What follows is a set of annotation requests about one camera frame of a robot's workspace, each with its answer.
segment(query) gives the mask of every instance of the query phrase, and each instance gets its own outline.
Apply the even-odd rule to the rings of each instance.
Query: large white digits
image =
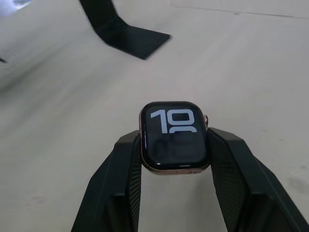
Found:
[[[189,120],[174,121],[173,120],[173,114],[188,114]],[[168,126],[167,126],[167,122],[166,122],[165,110],[157,110],[157,111],[151,113],[150,117],[153,118],[153,117],[156,117],[156,116],[159,116],[159,115],[161,117],[162,133],[167,134],[168,133]],[[189,125],[192,125],[195,121],[194,114],[193,114],[192,110],[189,110],[189,109],[169,110],[167,115],[168,115],[169,124],[172,125],[172,126],[176,126],[176,127],[171,127],[169,129],[169,132],[171,134],[175,133],[177,131],[191,131],[192,133],[197,132],[197,129],[195,127],[189,126]]]
[[[165,110],[158,110],[150,114],[150,117],[156,117],[160,115],[161,116],[161,128],[162,128],[162,134],[168,133],[168,126],[166,123],[166,116],[165,116]]]

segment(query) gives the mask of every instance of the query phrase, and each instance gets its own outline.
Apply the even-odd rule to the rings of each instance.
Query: black metal stand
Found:
[[[80,0],[96,34],[108,45],[141,59],[148,58],[170,35],[125,23],[111,0]]]
[[[228,232],[309,231],[278,179],[242,139],[213,128],[208,138],[213,182]],[[137,232],[140,178],[140,138],[135,131],[119,139],[91,178],[72,232]]]

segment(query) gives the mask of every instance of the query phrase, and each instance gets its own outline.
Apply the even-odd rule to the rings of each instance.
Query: time display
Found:
[[[207,165],[206,126],[201,110],[189,102],[153,102],[140,115],[144,161],[154,169]]]

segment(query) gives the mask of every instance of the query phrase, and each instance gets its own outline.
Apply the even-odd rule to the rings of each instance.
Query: smartwatch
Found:
[[[199,173],[210,164],[208,118],[194,104],[157,101],[140,112],[143,165],[155,174]]]

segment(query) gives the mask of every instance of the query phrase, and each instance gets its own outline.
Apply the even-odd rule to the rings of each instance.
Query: concrete floor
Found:
[[[1,231],[69,232],[114,143],[163,100],[194,102],[210,126],[243,138],[309,221],[309,20],[168,0],[116,6],[173,38],[139,60],[105,45],[76,0],[41,0],[0,21],[0,77],[11,83],[0,93]],[[225,232],[210,169],[143,169],[139,231]]]

